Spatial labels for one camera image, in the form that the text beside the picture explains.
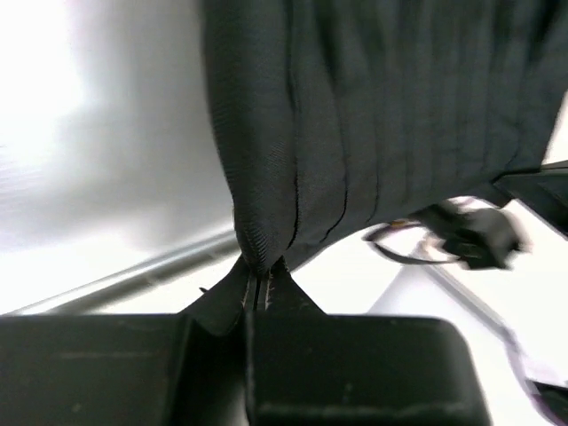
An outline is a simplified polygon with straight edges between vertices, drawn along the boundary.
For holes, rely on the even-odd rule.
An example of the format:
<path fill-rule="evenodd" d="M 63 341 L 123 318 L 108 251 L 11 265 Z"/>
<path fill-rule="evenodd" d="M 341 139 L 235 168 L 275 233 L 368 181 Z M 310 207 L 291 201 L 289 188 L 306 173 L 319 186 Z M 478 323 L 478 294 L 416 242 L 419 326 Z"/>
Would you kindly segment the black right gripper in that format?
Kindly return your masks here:
<path fill-rule="evenodd" d="M 521 201 L 567 239 L 567 162 L 502 175 L 493 185 Z M 457 204 L 442 201 L 417 211 L 416 221 L 439 237 L 442 250 L 452 256 L 447 260 L 419 259 L 418 264 L 462 262 L 470 270 L 507 270 L 509 256 L 525 250 L 513 221 L 498 209 L 462 211 Z"/>

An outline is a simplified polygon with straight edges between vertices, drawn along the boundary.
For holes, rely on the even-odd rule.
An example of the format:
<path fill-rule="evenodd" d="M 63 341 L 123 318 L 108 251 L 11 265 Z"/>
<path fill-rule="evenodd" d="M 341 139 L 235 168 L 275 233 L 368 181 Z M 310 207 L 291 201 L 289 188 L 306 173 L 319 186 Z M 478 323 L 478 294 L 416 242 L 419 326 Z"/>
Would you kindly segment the black pleated skirt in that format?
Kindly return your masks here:
<path fill-rule="evenodd" d="M 209 113 L 249 267 L 535 169 L 564 1 L 206 1 Z"/>

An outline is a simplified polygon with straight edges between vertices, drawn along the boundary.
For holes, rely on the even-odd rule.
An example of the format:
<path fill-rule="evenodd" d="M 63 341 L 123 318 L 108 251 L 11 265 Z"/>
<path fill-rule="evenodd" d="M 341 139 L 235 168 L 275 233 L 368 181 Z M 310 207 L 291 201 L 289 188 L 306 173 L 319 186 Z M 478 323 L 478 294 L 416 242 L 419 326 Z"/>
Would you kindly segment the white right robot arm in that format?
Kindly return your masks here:
<path fill-rule="evenodd" d="M 521 201 L 531 212 L 562 237 L 567 235 L 567 163 L 554 162 L 539 170 L 501 176 L 497 189 Z M 402 256 L 382 245 L 388 235 L 414 227 L 430 230 L 440 241 L 439 250 L 448 255 L 436 260 L 429 255 L 428 242 L 418 257 Z M 406 265 L 424 265 L 441 287 L 477 316 L 505 344 L 509 364 L 521 387 L 545 419 L 555 425 L 567 423 L 567 383 L 548 365 L 539 365 L 524 351 L 510 320 L 481 296 L 467 288 L 448 266 L 463 264 L 466 272 L 511 271 L 509 257 L 527 250 L 512 220 L 497 208 L 465 211 L 460 203 L 443 201 L 401 222 L 378 227 L 364 236 L 372 249 L 390 260 Z"/>

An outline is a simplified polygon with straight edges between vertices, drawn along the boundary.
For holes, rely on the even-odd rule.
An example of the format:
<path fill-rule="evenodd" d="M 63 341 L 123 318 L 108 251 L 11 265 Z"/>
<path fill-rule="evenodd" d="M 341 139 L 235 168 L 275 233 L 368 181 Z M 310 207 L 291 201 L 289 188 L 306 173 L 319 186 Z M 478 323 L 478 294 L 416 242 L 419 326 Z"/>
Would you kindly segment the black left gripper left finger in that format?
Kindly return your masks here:
<path fill-rule="evenodd" d="M 179 313 L 2 318 L 2 424 L 242 423 L 248 288 L 238 262 Z"/>

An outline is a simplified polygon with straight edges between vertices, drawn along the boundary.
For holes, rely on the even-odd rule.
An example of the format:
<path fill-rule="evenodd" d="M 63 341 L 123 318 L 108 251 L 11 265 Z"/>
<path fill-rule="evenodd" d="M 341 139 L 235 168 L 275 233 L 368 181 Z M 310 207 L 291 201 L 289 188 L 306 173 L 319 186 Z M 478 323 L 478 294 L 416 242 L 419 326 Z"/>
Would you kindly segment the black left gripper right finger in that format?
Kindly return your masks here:
<path fill-rule="evenodd" d="M 487 425 L 469 347 L 451 323 L 322 312 L 283 263 L 246 319 L 253 425 Z"/>

